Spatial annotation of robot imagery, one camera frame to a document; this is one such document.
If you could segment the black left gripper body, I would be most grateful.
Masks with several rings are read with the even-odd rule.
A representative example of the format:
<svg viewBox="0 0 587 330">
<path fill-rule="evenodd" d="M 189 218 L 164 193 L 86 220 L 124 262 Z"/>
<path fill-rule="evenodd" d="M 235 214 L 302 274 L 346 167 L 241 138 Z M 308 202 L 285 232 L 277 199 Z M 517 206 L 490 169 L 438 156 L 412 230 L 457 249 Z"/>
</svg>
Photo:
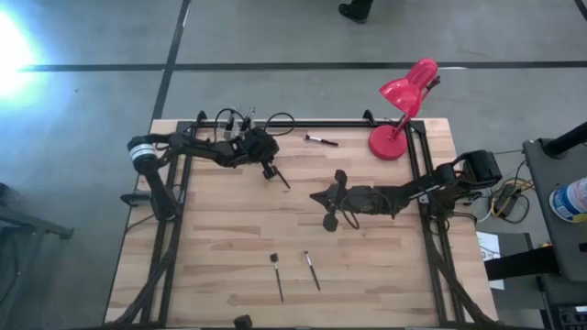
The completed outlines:
<svg viewBox="0 0 587 330">
<path fill-rule="evenodd" d="M 239 159 L 240 164 L 260 163 L 266 180 L 277 175 L 278 170 L 272 162 L 280 149 L 273 136 L 255 127 L 244 134 L 239 146 L 243 152 Z"/>
</svg>

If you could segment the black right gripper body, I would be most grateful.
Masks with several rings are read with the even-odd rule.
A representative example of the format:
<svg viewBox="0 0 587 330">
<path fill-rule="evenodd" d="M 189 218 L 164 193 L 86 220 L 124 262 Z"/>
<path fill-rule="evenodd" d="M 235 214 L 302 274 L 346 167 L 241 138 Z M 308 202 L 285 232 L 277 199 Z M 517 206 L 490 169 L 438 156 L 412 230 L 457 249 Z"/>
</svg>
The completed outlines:
<svg viewBox="0 0 587 330">
<path fill-rule="evenodd" d="M 327 214 L 323 219 L 323 227 L 327 232 L 335 232 L 338 228 L 336 212 L 340 211 L 347 223 L 353 229 L 359 230 L 360 223 L 356 214 L 361 211 L 361 193 L 358 190 L 352 191 L 346 188 L 348 176 L 345 171 L 336 170 L 334 178 L 335 183 L 328 188 L 332 192 L 330 200 L 334 203 L 334 207 L 332 209 L 326 209 Z"/>
</svg>

